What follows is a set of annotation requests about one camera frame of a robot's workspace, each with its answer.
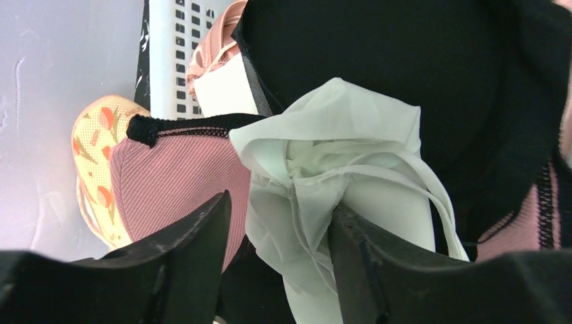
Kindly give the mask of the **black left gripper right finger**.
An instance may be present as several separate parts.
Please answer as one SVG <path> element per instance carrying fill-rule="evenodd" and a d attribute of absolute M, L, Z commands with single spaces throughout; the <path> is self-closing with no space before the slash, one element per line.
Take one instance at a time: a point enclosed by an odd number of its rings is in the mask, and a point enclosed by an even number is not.
<path fill-rule="evenodd" d="M 571 251 L 468 263 L 423 249 L 350 208 L 328 240 L 344 323 L 570 323 Z"/>

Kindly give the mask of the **pale green bra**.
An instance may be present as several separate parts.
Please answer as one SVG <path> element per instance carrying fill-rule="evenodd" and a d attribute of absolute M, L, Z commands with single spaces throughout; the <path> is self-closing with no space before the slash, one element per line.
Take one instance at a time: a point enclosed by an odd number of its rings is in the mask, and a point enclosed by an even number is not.
<path fill-rule="evenodd" d="M 419 107 L 334 78 L 230 131 L 251 172 L 246 234 L 283 277 L 297 323 L 342 321 L 327 242 L 339 203 L 429 251 L 436 209 L 448 255 L 468 259 L 451 199 L 420 156 L 420 118 Z"/>

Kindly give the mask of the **black bra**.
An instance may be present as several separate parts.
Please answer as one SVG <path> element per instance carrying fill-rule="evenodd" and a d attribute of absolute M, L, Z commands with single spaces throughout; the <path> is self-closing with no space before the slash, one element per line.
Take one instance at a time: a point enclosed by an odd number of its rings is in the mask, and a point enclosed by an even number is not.
<path fill-rule="evenodd" d="M 248 1 L 232 36 L 265 115 L 335 77 L 419 106 L 471 263 L 571 251 L 568 5 Z"/>

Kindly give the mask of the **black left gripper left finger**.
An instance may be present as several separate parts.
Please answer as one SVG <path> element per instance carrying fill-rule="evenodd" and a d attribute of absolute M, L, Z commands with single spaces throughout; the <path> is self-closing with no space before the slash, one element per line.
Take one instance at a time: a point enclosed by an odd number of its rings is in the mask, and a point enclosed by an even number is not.
<path fill-rule="evenodd" d="M 2 323 L 211 323 L 231 218 L 228 192 L 103 258 L 1 253 Z"/>

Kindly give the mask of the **white plastic basket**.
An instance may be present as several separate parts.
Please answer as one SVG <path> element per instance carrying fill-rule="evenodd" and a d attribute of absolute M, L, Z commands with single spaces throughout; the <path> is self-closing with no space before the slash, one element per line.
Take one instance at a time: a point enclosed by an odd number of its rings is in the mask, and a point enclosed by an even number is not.
<path fill-rule="evenodd" d="M 150 114 L 159 119 L 201 117 L 188 94 L 191 56 L 232 0 L 150 0 Z"/>

